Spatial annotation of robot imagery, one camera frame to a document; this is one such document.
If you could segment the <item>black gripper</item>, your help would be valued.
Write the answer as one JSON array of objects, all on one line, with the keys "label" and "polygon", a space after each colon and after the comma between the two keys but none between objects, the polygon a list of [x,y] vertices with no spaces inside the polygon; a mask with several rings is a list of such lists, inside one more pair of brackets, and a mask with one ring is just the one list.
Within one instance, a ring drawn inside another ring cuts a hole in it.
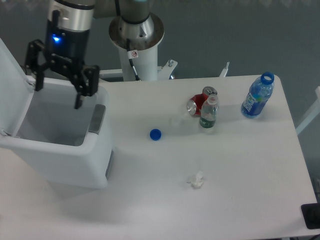
[{"label": "black gripper", "polygon": [[[75,109],[82,106],[84,97],[98,91],[100,67],[85,65],[92,18],[92,9],[49,10],[45,44],[40,39],[29,42],[24,62],[35,76],[35,91],[43,89],[47,69],[68,75],[76,90]],[[40,53],[45,59],[42,64],[38,62]]]}]

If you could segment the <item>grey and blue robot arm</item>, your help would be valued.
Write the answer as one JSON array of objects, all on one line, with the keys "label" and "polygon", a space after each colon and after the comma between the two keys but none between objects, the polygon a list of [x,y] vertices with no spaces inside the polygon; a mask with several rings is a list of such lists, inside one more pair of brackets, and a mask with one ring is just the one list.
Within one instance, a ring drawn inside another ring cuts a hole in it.
[{"label": "grey and blue robot arm", "polygon": [[133,80],[156,78],[138,64],[140,50],[155,44],[155,16],[147,0],[52,0],[46,22],[45,41],[35,39],[28,44],[24,66],[34,75],[34,90],[44,87],[45,71],[64,76],[76,91],[75,109],[84,97],[98,91],[100,67],[87,65],[85,55],[93,19],[114,17],[109,34],[124,49]]}]

